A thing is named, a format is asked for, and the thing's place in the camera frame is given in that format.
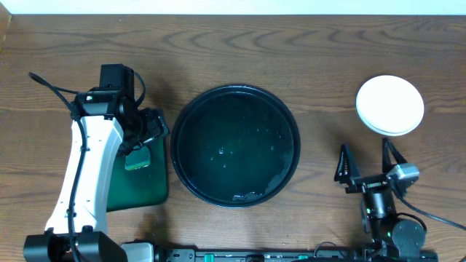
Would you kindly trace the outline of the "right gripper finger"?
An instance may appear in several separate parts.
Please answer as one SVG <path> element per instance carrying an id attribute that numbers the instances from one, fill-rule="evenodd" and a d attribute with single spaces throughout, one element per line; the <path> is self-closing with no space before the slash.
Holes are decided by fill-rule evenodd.
<path id="1" fill-rule="evenodd" d="M 389 138 L 382 139 L 382 172 L 388 173 L 397 164 L 406 164 L 406 159 Z"/>
<path id="2" fill-rule="evenodd" d="M 337 164 L 334 180 L 336 182 L 351 182 L 360 177 L 361 175 L 349 146 L 343 143 L 340 148 L 339 163 Z"/>

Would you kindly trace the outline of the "mint green plate top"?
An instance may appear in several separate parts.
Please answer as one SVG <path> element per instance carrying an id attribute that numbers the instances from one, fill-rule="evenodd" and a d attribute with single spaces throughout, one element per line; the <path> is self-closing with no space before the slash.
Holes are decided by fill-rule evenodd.
<path id="1" fill-rule="evenodd" d="M 379 133 L 380 135 L 386 135 L 391 137 L 397 137 L 401 135 L 407 135 L 411 131 L 415 130 L 422 122 L 423 115 L 416 117 L 401 117 L 399 119 L 391 119 L 382 121 L 378 117 L 366 117 L 360 115 L 360 120 L 372 131 Z"/>

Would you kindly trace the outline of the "green scouring sponge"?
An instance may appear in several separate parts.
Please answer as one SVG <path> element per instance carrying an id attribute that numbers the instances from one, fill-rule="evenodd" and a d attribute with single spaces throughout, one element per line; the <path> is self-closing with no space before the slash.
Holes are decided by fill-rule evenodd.
<path id="1" fill-rule="evenodd" d="M 151 154 L 150 150 L 146 146 L 132 151 L 125 157 L 126 171 L 137 170 L 143 167 L 147 167 L 150 164 Z"/>

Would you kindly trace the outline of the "pink white plate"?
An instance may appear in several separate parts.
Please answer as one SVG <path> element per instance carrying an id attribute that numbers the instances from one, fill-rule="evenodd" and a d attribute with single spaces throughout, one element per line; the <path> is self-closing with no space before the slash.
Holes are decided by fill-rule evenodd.
<path id="1" fill-rule="evenodd" d="M 358 116 L 382 121 L 401 117 L 424 117 L 424 101 L 419 90 L 398 76 L 381 75 L 366 81 L 355 98 Z"/>

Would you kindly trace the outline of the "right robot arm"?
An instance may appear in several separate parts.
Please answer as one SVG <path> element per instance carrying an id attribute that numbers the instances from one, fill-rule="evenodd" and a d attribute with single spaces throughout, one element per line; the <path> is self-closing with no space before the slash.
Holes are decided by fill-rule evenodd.
<path id="1" fill-rule="evenodd" d="M 361 194 L 364 232 L 372 243 L 360 249 L 365 261 L 410 261 L 420 258 L 427 226 L 415 215 L 399 213 L 394 198 L 419 179 L 419 169 L 401 155 L 389 138 L 382 140 L 382 173 L 361 176 L 350 148 L 342 144 L 334 180 L 348 194 Z"/>

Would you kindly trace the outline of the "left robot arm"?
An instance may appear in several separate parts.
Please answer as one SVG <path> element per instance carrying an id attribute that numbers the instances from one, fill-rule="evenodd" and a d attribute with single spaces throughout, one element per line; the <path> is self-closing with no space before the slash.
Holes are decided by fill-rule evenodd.
<path id="1" fill-rule="evenodd" d="M 150 240 L 118 244 L 108 235 L 109 211 L 144 207 L 167 197 L 165 137 L 159 109 L 143 108 L 138 73 L 104 64 L 100 82 L 67 102 L 71 154 L 58 202 L 42 234 L 25 239 L 27 261 L 164 261 Z"/>

